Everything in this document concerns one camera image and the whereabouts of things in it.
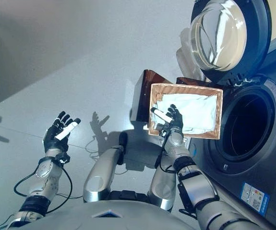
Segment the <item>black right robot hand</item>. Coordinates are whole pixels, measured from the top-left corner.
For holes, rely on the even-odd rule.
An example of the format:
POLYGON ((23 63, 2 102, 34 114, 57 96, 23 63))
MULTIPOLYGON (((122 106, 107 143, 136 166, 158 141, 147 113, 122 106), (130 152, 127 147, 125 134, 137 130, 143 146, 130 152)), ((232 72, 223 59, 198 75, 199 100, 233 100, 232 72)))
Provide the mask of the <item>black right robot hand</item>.
POLYGON ((174 104, 171 104, 166 113, 152 107, 151 113, 163 120, 164 123, 156 122, 156 129, 177 129, 182 131, 183 119, 182 115, 174 104))

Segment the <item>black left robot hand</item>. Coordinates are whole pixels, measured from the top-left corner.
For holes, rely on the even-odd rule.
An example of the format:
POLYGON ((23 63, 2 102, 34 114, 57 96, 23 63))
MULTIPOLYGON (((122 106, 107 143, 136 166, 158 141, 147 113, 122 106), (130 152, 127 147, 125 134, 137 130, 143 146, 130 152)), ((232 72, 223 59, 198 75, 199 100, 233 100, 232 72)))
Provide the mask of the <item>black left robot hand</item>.
POLYGON ((65 111, 60 112, 53 124, 46 130, 42 140, 45 152, 52 149, 67 152, 70 133, 80 122, 81 120, 79 118, 73 120, 65 111))

